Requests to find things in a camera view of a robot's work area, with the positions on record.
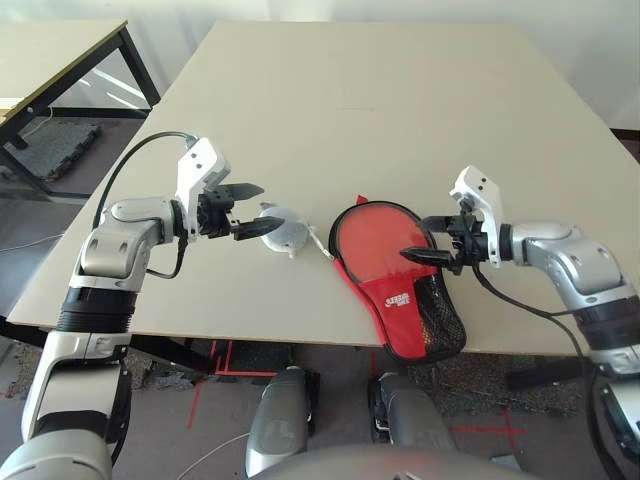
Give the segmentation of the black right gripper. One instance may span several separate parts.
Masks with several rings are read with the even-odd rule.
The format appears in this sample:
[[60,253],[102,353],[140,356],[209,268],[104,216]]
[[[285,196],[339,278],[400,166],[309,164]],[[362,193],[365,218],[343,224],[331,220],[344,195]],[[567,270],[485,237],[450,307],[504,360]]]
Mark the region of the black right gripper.
[[456,254],[426,247],[409,247],[401,251],[405,259],[421,265],[451,265],[449,270],[460,275],[466,266],[488,260],[488,240],[482,231],[482,221],[473,214],[461,212],[455,216],[429,216],[420,221],[429,231],[447,231]]

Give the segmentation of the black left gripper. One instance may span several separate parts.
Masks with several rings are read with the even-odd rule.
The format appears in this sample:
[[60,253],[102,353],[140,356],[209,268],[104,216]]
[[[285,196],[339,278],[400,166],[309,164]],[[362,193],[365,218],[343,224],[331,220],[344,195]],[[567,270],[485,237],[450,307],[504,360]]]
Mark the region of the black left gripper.
[[[231,234],[232,221],[229,219],[235,201],[244,201],[264,193],[264,189],[252,183],[220,185],[205,189],[198,196],[198,232],[208,238],[226,237]],[[239,223],[233,228],[236,241],[243,241],[267,235],[278,229],[284,219],[279,217],[259,217]]]

